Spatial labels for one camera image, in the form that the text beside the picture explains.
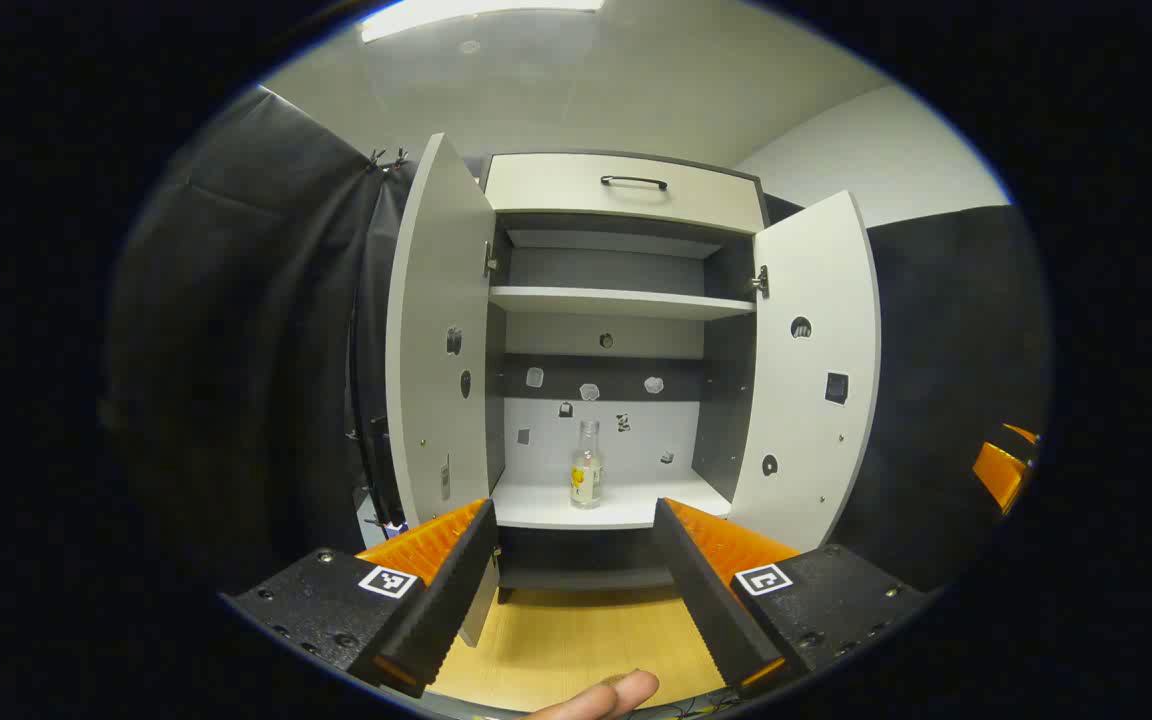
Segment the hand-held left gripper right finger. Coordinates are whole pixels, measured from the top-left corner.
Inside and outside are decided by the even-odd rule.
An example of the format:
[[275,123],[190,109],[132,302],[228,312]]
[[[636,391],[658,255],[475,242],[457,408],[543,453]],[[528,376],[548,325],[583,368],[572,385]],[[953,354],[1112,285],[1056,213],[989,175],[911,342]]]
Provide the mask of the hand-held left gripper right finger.
[[827,673],[932,601],[841,544],[797,552],[673,498],[657,500],[652,538],[732,691]]

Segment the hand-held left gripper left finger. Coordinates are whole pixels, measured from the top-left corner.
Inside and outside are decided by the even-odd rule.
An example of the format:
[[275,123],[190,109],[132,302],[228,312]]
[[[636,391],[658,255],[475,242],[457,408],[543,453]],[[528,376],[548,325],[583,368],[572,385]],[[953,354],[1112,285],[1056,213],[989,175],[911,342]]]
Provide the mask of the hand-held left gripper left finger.
[[361,553],[314,548],[238,594],[238,615],[311,660],[420,698],[471,614],[498,546],[488,497]]

